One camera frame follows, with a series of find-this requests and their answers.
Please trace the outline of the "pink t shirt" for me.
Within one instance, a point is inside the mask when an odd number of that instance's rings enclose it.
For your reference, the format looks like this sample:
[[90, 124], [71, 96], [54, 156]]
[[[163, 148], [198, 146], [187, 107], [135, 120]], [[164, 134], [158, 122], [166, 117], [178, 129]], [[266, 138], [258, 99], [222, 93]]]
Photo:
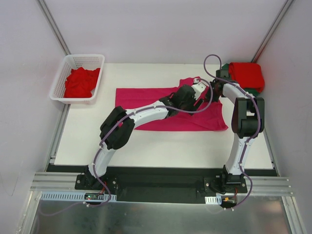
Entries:
[[[134, 109], [149, 105], [176, 92], [184, 84], [192, 85], [193, 81], [194, 78], [181, 79], [178, 87], [170, 88], [117, 88], [115, 106]], [[220, 101], [211, 103], [205, 111], [198, 114], [178, 113], [173, 117], [155, 120], [136, 127], [136, 130], [160, 132], [225, 131], [227, 129]]]

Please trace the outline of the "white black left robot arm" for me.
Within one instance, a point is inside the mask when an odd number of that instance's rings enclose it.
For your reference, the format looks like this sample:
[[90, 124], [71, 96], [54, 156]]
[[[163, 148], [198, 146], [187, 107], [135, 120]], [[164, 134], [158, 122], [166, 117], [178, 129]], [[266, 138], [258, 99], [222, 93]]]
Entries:
[[112, 110], [100, 127], [99, 149], [85, 169], [86, 184], [97, 190], [103, 185], [108, 164], [116, 150], [125, 146], [132, 131], [144, 124], [164, 120], [178, 113], [195, 114], [203, 103], [201, 95], [207, 86], [202, 82], [182, 85], [176, 92], [162, 97], [154, 103], [134, 109], [118, 106]]

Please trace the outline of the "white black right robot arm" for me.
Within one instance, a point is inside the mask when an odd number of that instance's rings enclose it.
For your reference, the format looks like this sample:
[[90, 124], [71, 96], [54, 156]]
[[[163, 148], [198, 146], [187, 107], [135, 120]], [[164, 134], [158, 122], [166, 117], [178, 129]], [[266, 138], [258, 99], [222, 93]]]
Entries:
[[244, 91], [237, 81], [231, 79], [226, 69], [218, 69], [210, 85], [212, 89], [207, 92], [206, 100], [217, 102], [220, 97], [225, 97], [234, 104], [231, 121], [234, 142], [230, 156], [221, 175], [209, 182], [211, 190], [224, 194], [245, 183], [244, 167], [248, 152], [264, 129], [265, 101]]

